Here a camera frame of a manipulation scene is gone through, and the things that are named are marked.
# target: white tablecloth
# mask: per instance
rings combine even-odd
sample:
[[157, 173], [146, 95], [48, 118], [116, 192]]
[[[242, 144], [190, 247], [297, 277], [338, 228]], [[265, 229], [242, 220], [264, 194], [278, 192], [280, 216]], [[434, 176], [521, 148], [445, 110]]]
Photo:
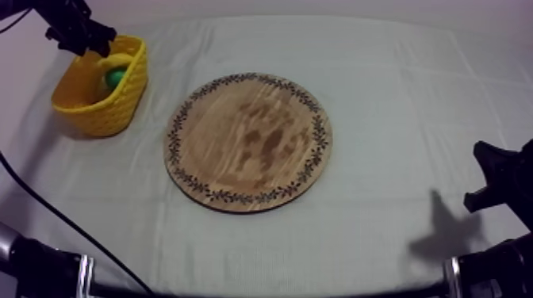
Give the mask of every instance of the white tablecloth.
[[[150, 81], [127, 130], [85, 139], [49, 98], [71, 55], [42, 78], [10, 149], [22, 177], [160, 291], [249, 296], [374, 292], [441, 278], [440, 263], [526, 232], [506, 207], [469, 215], [484, 185], [473, 145], [533, 138], [533, 50], [457, 32], [341, 17], [234, 17], [119, 29], [148, 45]], [[222, 75], [288, 78], [321, 102], [332, 156], [301, 198], [253, 216], [187, 199], [163, 165], [186, 95]], [[0, 172], [0, 220], [98, 258]], [[438, 195], [431, 195], [434, 189]]]

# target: white wall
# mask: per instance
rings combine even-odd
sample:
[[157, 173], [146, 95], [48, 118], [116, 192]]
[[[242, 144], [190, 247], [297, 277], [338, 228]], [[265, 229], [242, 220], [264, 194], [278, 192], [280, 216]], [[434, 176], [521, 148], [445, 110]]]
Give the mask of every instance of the white wall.
[[87, 0], [111, 25], [169, 17], [327, 14], [476, 32], [533, 44], [533, 0]]

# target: round wooden board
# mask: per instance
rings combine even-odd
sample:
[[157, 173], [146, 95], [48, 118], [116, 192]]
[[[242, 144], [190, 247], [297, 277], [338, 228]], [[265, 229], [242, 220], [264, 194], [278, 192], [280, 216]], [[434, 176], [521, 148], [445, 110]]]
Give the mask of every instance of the round wooden board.
[[322, 172], [332, 128], [319, 102], [269, 74], [233, 74], [195, 90], [170, 119], [168, 172], [196, 202], [260, 212], [301, 195]]

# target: stain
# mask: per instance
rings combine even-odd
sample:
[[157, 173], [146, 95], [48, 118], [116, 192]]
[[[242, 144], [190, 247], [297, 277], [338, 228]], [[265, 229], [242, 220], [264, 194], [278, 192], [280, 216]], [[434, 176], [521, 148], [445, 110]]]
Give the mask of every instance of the stain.
[[267, 182], [270, 182], [272, 180], [271, 176], [262, 176], [261, 179], [259, 179], [253, 186], [254, 189], [260, 189], [265, 187], [265, 184]]
[[248, 146], [251, 143], [255, 143], [261, 139], [261, 134], [257, 131], [257, 129], [247, 133], [244, 135], [244, 143]]
[[291, 155], [294, 152], [294, 148], [289, 147], [289, 145], [285, 145], [283, 147], [283, 152], [286, 153], [287, 155]]
[[274, 124], [276, 124], [276, 122], [278, 122], [278, 119], [276, 119], [276, 117], [271, 117], [268, 120], [268, 124], [271, 125], [271, 126], [274, 126]]
[[261, 163], [262, 163], [261, 172], [264, 173], [272, 167], [272, 164], [274, 163], [274, 156], [263, 155], [261, 158]]
[[300, 132], [300, 137], [304, 141], [304, 146], [309, 144], [309, 134], [307, 133], [307, 128], [303, 128]]
[[251, 111], [248, 116], [250, 116], [250, 118], [253, 118], [255, 115], [257, 115], [259, 112], [261, 112], [261, 108], [257, 108], [257, 109], [254, 109], [253, 111]]
[[294, 119], [293, 118], [286, 118], [285, 119], [285, 123], [284, 123], [285, 126], [291, 126], [292, 124], [294, 124]]
[[264, 105], [261, 108], [261, 114], [259, 115], [259, 118], [264, 118], [268, 114], [268, 111], [270, 111], [270, 106], [269, 105]]
[[272, 151], [278, 147], [283, 137], [283, 130], [276, 129], [271, 132], [263, 144], [261, 155], [271, 155]]
[[272, 151], [279, 146], [282, 141], [282, 137], [283, 130], [276, 129], [266, 138], [265, 143], [263, 144], [263, 149], [261, 150], [261, 163], [263, 165], [261, 167], [262, 172], [265, 172], [272, 167], [272, 164], [274, 163]]
[[251, 153], [248, 151], [245, 151], [243, 155], [240, 157], [239, 165], [237, 166], [237, 171], [241, 171], [244, 168], [244, 164], [250, 159]]
[[243, 112], [244, 110], [248, 109], [249, 107], [250, 107], [250, 104], [240, 105], [239, 111]]

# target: green ball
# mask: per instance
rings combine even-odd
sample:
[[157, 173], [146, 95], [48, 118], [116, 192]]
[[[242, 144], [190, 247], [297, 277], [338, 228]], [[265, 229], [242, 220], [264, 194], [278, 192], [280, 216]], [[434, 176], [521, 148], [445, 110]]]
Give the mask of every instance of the green ball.
[[117, 88], [118, 83], [121, 82], [128, 67], [115, 67], [105, 73], [105, 84], [111, 90]]

